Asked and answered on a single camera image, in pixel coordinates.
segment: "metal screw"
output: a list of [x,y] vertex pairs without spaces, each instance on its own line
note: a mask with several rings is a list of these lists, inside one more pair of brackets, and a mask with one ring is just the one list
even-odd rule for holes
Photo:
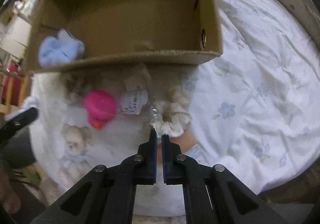
[[214,168],[216,169],[216,171],[224,171],[224,166],[222,165],[222,164],[216,164],[215,166],[214,166]]
[[135,161],[142,161],[143,160],[143,156],[142,155],[135,155],[133,158]]
[[200,37],[200,46],[201,46],[201,49],[204,49],[204,48],[205,48],[206,43],[207,43],[207,36],[205,35],[205,30],[202,29],[201,37]]
[[177,158],[178,161],[184,161],[187,157],[185,155],[183,155],[183,154],[179,154],[179,155],[176,156],[176,158]]
[[96,172],[103,172],[105,168],[106,168],[106,167],[105,167],[104,165],[99,164],[99,165],[97,165],[97,166],[94,168],[94,170],[95,170]]

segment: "toy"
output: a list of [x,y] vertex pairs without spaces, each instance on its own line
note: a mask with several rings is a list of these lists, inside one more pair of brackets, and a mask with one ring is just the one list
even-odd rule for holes
[[87,162],[85,148],[91,141],[90,129],[88,127],[77,127],[65,124],[62,128],[65,144],[65,155],[60,160],[61,168],[59,177],[63,188],[69,189],[83,176],[91,167]]
[[169,137],[180,137],[187,126],[191,123],[192,117],[188,112],[190,99],[184,93],[182,87],[170,88],[167,93],[168,100],[161,100],[156,103],[157,119],[151,122],[158,138],[163,135]]
[[97,89],[101,75],[97,71],[73,71],[60,74],[60,82],[65,87],[65,99],[69,105],[84,105],[85,97]]
[[84,107],[88,112],[88,123],[94,128],[103,127],[116,115],[116,101],[103,90],[93,90],[84,99]]

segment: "white scrunchie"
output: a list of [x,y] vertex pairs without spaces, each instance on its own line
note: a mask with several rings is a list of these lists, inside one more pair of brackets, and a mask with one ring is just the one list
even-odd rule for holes
[[156,104],[157,120],[151,123],[158,138],[163,135],[180,137],[192,121],[187,111],[190,101],[180,86],[170,89],[168,98],[170,101],[159,101]]

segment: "tag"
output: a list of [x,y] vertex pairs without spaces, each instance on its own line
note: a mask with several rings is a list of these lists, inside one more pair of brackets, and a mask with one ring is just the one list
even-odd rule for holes
[[142,90],[146,88],[146,84],[141,75],[132,75],[124,80],[124,85],[127,91]]
[[121,98],[122,111],[125,114],[139,115],[147,102],[148,92],[145,89],[128,91]]

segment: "plush teddy bear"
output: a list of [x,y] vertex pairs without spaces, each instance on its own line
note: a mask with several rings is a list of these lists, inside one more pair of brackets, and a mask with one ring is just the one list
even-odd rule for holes
[[65,155],[60,159],[59,177],[63,188],[70,189],[92,168],[86,158],[86,146],[92,145],[90,129],[65,124],[61,133],[65,138]]

